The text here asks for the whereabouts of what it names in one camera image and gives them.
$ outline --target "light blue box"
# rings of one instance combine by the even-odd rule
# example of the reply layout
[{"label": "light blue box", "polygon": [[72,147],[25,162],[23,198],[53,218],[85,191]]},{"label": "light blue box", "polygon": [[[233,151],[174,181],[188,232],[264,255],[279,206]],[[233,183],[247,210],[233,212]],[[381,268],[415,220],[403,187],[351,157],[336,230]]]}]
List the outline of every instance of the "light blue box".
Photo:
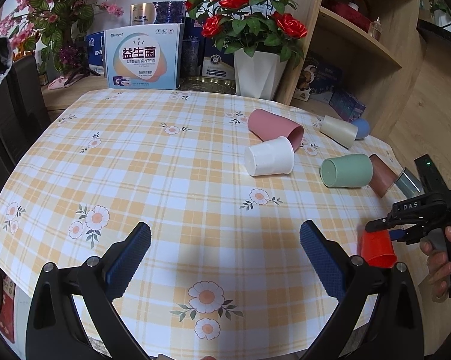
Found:
[{"label": "light blue box", "polygon": [[110,88],[178,87],[183,24],[146,24],[105,33],[105,66]]}]

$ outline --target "white cup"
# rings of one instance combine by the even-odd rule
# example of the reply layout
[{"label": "white cup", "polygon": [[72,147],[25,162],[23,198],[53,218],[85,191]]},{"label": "white cup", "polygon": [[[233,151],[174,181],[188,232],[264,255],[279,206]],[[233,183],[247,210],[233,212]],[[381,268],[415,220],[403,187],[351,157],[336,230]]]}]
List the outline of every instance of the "white cup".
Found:
[{"label": "white cup", "polygon": [[294,149],[286,137],[246,147],[244,165],[251,176],[288,175],[294,168]]},{"label": "white cup", "polygon": [[326,116],[322,122],[321,133],[350,149],[356,141],[357,126],[335,117]]}]

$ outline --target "checkered tablecloth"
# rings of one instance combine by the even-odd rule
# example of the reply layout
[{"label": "checkered tablecloth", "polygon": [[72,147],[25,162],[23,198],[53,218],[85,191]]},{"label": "checkered tablecloth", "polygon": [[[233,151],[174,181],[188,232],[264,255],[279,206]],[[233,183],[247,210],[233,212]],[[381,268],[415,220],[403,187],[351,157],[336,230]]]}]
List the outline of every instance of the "checkered tablecloth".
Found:
[{"label": "checkered tablecloth", "polygon": [[[292,174],[247,174],[244,148],[260,142],[247,128],[256,108],[304,126]],[[380,140],[349,151],[322,135],[320,122],[239,96],[89,92],[45,131],[0,194],[0,266],[32,296],[46,262],[102,256],[144,221],[152,245],[114,305],[148,354],[256,360],[303,350],[337,302],[301,249],[300,225],[314,220],[356,254],[357,231],[404,199],[395,187],[383,199],[368,187],[326,188],[319,168],[329,157],[376,153],[396,172],[401,166]],[[426,271],[417,246],[395,249],[418,284]]]}]

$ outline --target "metal screw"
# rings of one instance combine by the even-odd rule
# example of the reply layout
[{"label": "metal screw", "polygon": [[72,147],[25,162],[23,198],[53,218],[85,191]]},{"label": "metal screw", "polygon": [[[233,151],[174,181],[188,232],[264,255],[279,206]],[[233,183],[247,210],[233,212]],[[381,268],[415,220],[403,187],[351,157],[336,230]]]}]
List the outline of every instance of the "metal screw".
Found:
[{"label": "metal screw", "polygon": [[45,266],[44,266],[44,272],[50,272],[54,269],[54,264],[51,262],[48,262]]},{"label": "metal screw", "polygon": [[88,259],[87,259],[87,261],[85,262],[88,266],[96,266],[97,264],[99,264],[99,257],[97,257],[97,256],[92,256],[92,257],[89,257]]},{"label": "metal screw", "polygon": [[350,261],[355,266],[361,266],[364,263],[364,259],[361,256],[352,256]]},{"label": "metal screw", "polygon": [[407,271],[407,266],[403,262],[398,262],[395,267],[401,272]]}]

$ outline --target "white planter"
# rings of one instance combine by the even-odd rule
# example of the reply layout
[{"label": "white planter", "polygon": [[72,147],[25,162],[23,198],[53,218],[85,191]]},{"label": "white planter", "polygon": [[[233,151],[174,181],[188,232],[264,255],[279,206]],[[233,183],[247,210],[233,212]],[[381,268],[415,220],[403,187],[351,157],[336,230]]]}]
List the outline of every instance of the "white planter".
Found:
[{"label": "white planter", "polygon": [[434,22],[438,27],[447,26],[444,29],[451,32],[451,25],[448,25],[451,24],[451,17],[444,11],[438,9],[434,12]]},{"label": "white planter", "polygon": [[287,62],[270,52],[256,51],[249,57],[243,49],[234,53],[236,90],[239,96],[272,100]]}]

